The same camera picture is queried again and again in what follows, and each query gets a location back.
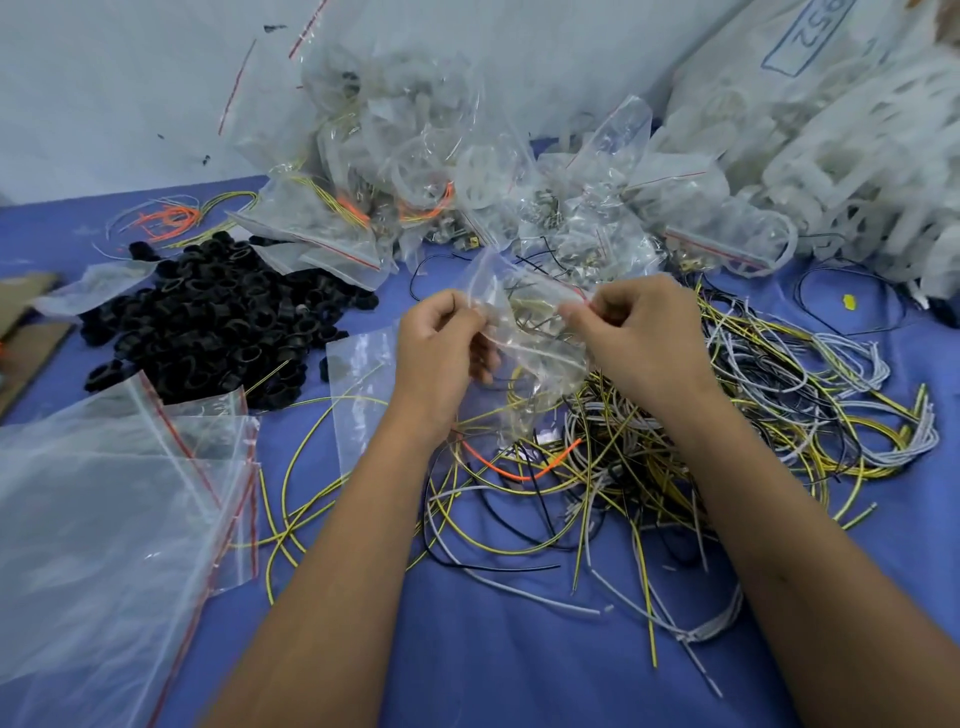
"blue table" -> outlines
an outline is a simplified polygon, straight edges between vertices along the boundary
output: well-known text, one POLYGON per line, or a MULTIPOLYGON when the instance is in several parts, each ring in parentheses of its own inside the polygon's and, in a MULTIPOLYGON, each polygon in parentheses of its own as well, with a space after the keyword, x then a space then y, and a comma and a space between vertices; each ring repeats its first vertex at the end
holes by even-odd
MULTIPOLYGON (((164 191, 209 199, 219 192, 260 184, 262 179, 253 178, 164 191)), ((87 264, 102 260, 90 241, 102 240, 105 221, 156 194, 160 191, 0 210, 0 276, 54 270, 66 279, 77 278, 87 264)), ((448 286, 464 265, 446 258, 429 261, 424 266, 427 275, 416 281, 418 292, 426 295, 448 286)), ((797 264, 770 280, 723 277, 722 282, 733 292, 749 294, 759 310, 815 327, 792 301, 792 280, 800 268, 797 264)), ((381 306, 369 313, 350 312, 343 326, 353 333, 386 326, 411 304, 408 284, 405 272, 392 277, 378 292, 381 306)), ((843 330, 890 323, 894 316, 895 302, 873 280, 817 274, 804 291, 811 307, 843 330), (855 312, 841 303, 846 293, 859 301, 855 312)), ((916 386, 928 382, 943 443, 899 476, 869 485, 861 502, 875 500, 879 508, 852 534, 884 571, 960 640, 960 529, 956 527, 960 517, 956 485, 960 334, 914 312, 906 327, 878 338, 894 370, 888 393, 912 403, 916 386)), ((27 422, 80 399, 85 373, 106 358, 108 352, 89 349, 74 333, 7 422, 27 422)), ((314 354, 306 397, 328 394, 317 374, 318 359, 314 354)), ((287 463, 322 407, 308 405, 264 418, 258 456, 275 502, 287 463)), ((310 441, 294 471, 293 506, 338 474, 331 419, 310 441)), ((482 530, 487 528, 483 519, 468 510, 469 503, 458 512, 464 514, 464 523, 490 536, 482 530)), ((514 515, 523 519, 530 514, 514 515)), ((315 533, 304 534, 305 541, 310 543, 315 533)), ((625 530, 611 522, 594 543, 594 563, 628 596, 639 600, 625 530)), ((645 548, 651 578, 679 623, 699 624, 726 605, 733 577, 718 548, 708 554, 713 565, 709 575, 700 570, 663 569, 670 557, 656 538, 646 539, 645 548)), ((576 595, 570 595, 572 556, 542 558, 560 561, 564 567, 501 578, 544 596, 601 610, 612 602, 589 576, 581 579, 576 595)), ((276 581, 283 583, 287 578, 289 570, 281 565, 276 581)), ((262 578, 207 603, 157 726, 180 728, 196 722, 267 609, 262 578)), ((404 585, 381 722, 389 728, 797 725, 749 610, 731 632, 697 650, 723 690, 723 700, 709 691, 677 644, 659 634, 658 646, 660 668, 654 670, 646 624, 620 606, 601 619, 574 618, 495 592, 462 573, 425 561, 410 572, 404 585)))

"forearm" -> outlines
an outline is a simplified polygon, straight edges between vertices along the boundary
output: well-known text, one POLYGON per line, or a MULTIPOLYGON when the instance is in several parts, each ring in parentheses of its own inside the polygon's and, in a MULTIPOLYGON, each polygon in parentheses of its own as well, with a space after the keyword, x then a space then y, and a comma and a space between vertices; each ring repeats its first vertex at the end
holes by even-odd
POLYGON ((717 391, 665 427, 694 474, 804 722, 960 719, 960 650, 717 391))
POLYGON ((374 726, 430 447, 384 417, 205 728, 374 726))

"pile of wires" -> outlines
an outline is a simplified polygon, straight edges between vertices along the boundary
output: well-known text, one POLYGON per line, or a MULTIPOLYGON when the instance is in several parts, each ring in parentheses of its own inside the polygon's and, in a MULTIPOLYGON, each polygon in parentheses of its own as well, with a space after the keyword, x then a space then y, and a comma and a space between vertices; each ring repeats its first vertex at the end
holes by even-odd
POLYGON ((227 220, 203 232, 198 232, 190 237, 183 237, 199 228, 214 207, 226 200, 238 197, 251 198, 246 205, 240 208, 241 212, 252 208, 257 201, 257 194, 250 190, 224 192, 205 203, 201 203, 192 195, 170 195, 148 200, 140 205, 125 209, 107 220, 104 230, 107 249, 103 250, 96 243, 93 244, 93 248, 104 257, 113 260, 128 260, 130 256, 123 255, 127 250, 125 247, 118 247, 112 253, 109 252, 109 246, 113 243, 111 237, 118 232, 139 228, 145 242, 178 252, 180 248, 202 243, 215 232, 226 231, 234 227, 234 224, 227 220))
MULTIPOLYGON (((720 385, 758 435, 844 529, 876 510, 876 503, 860 502, 864 483, 898 473, 938 444, 925 385, 919 386, 912 406, 882 393, 891 371, 876 344, 812 333, 776 317, 761 316, 747 302, 702 281, 696 283, 696 291, 720 385), (886 447, 879 444, 881 440, 886 447)), ((543 414, 528 437, 516 438, 505 447, 502 439, 497 440, 502 434, 497 418, 528 403, 519 394, 521 377, 522 373, 514 373, 503 388, 503 406, 459 422, 437 451, 426 478, 410 568, 429 558, 498 591, 568 613, 602 617, 612 606, 601 610, 549 598, 494 578, 498 572, 558 569, 556 559, 544 564, 539 557, 566 552, 574 561, 574 591, 585 570, 646 622, 654 666, 658 664, 657 633, 665 632, 680 643, 710 689, 722 697, 694 646, 715 639, 735 623, 743 593, 735 587, 727 606, 714 618, 683 627, 652 583, 644 557, 644 534, 655 532, 671 550, 663 532, 680 530, 697 546, 692 557, 675 555, 675 560, 683 567, 707 571, 705 543, 717 540, 696 483, 669 436, 660 423, 595 372, 577 392, 543 414), (468 499, 465 506, 457 506, 464 498, 468 499), (525 515, 542 521, 540 534, 530 532, 529 518, 523 524, 517 521, 523 515, 518 508, 509 511, 509 519, 503 506, 494 508, 504 498, 529 504, 533 511, 525 515), (505 527, 523 546, 484 543, 476 535, 480 530, 474 523, 477 514, 481 518, 486 514, 505 527), (625 594, 626 586, 614 585, 594 564, 590 544, 608 519, 627 524, 642 594, 639 603, 625 594), (465 549, 475 556, 468 559, 465 549), (502 560, 508 557, 528 561, 504 566, 502 560)), ((329 407, 307 433, 284 476, 279 525, 261 481, 273 532, 261 542, 273 548, 266 574, 271 601, 275 558, 282 554, 296 565, 287 543, 305 550, 296 531, 332 506, 344 482, 339 478, 303 506, 288 510, 287 485, 297 457, 336 404, 331 398, 321 399, 329 401, 329 407)))

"wall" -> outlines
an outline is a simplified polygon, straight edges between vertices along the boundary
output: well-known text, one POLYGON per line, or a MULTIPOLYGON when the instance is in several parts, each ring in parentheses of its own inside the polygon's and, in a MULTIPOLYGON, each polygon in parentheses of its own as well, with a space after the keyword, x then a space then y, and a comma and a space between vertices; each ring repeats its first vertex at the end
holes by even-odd
MULTIPOLYGON (((317 0, 6 0, 0 200, 258 172, 218 135, 255 38, 297 41, 317 0), (264 26, 286 26, 272 30, 264 26)), ((742 0, 324 0, 312 30, 358 51, 426 43, 487 63, 517 126, 555 133, 669 74, 742 0)))

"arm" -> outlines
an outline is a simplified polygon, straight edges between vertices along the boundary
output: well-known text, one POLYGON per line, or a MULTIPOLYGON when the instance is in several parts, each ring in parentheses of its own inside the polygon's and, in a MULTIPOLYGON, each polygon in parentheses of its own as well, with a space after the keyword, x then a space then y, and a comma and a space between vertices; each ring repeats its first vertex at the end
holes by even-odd
POLYGON ((960 648, 720 390, 692 292, 666 276, 622 281, 562 313, 680 449, 804 724, 960 725, 960 648))
POLYGON ((452 291, 404 316, 390 406, 204 728, 376 725, 427 461, 495 367, 484 324, 452 291))

